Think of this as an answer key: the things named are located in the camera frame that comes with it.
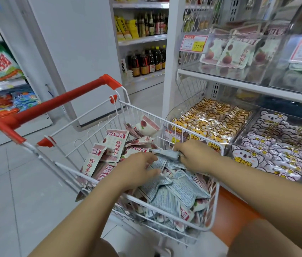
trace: tile floor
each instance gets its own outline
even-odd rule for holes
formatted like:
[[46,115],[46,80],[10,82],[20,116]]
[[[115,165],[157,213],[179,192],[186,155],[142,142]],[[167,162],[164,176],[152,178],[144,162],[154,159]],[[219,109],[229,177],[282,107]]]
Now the tile floor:
[[[161,115],[163,85],[151,87],[130,96],[131,103],[153,114]],[[27,135],[36,142],[65,125],[65,119],[53,126]],[[86,136],[87,130],[76,132],[68,128],[58,138],[58,144],[65,150],[73,148],[77,138]],[[63,156],[55,149],[48,155],[62,163]],[[81,164],[82,159],[74,161]],[[76,194],[65,186],[38,159],[24,148],[10,142],[0,146],[0,256],[25,257],[35,246],[76,207]],[[148,237],[155,233],[132,224]],[[127,257],[153,256],[148,243],[135,238],[120,226],[108,221],[102,237],[109,241],[116,251],[123,251]],[[213,233],[201,234],[201,240],[188,248],[167,240],[167,246],[174,256],[226,256],[227,246]]]

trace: person's left hand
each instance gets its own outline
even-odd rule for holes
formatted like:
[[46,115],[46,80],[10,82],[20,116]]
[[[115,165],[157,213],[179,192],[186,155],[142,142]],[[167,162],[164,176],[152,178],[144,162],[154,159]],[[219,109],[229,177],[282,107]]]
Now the person's left hand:
[[110,177],[114,184],[122,186],[123,191],[137,188],[161,173],[158,168],[146,169],[156,160],[158,157],[151,152],[132,154],[120,162],[106,178]]

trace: red handle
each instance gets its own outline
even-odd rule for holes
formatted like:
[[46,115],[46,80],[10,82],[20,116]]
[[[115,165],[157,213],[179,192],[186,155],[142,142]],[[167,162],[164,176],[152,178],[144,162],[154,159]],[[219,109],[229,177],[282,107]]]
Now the red handle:
[[47,113],[63,104],[66,104],[71,100],[76,99],[81,95],[84,95],[85,93],[88,93],[89,91],[94,90],[95,88],[98,88],[105,84],[110,86],[110,88],[113,90],[122,87],[122,85],[114,78],[107,74],[104,74],[97,80],[75,88],[74,90],[71,90],[46,102],[38,104],[23,112],[11,114],[6,117],[0,118],[0,130],[16,143],[22,143],[26,139],[21,137],[17,132],[14,131],[15,129],[19,128],[22,124],[27,123],[28,121],[31,121],[37,118],[38,116],[41,116],[44,113]]

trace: forearm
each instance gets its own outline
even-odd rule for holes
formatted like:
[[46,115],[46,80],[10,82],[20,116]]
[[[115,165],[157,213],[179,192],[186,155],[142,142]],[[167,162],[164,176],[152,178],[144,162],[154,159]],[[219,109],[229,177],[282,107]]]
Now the forearm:
[[84,257],[100,238],[123,189],[108,176],[32,251],[29,257]]
[[209,172],[302,248],[302,184],[237,163],[209,163]]

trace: person's leg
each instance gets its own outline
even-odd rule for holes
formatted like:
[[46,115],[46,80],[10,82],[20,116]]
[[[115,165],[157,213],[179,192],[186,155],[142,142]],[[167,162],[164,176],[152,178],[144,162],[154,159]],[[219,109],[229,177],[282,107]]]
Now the person's leg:
[[227,257],[302,257],[302,250],[266,220],[256,219],[233,240]]
[[102,238],[97,242],[96,247],[90,257],[119,257],[113,246]]

